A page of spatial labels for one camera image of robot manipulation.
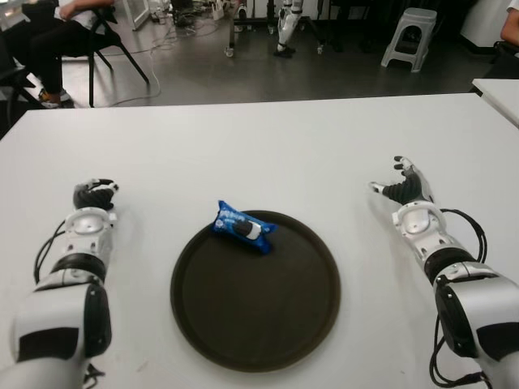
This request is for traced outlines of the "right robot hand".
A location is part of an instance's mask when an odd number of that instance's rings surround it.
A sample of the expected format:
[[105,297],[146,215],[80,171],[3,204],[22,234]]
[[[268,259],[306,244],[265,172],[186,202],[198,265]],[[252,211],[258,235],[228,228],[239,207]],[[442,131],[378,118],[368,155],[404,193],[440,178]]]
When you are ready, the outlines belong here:
[[377,194],[406,205],[417,201],[434,202],[428,181],[414,163],[404,156],[395,156],[393,168],[403,177],[403,181],[396,184],[380,184],[370,182],[369,187]]

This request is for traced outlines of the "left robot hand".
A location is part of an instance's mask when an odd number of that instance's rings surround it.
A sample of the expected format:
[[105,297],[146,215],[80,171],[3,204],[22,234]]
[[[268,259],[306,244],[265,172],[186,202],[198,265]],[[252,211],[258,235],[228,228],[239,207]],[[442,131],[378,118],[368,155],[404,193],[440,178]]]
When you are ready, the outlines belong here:
[[76,209],[97,207],[105,211],[114,208],[112,198],[118,192],[119,186],[110,179],[92,179],[75,186],[73,204]]

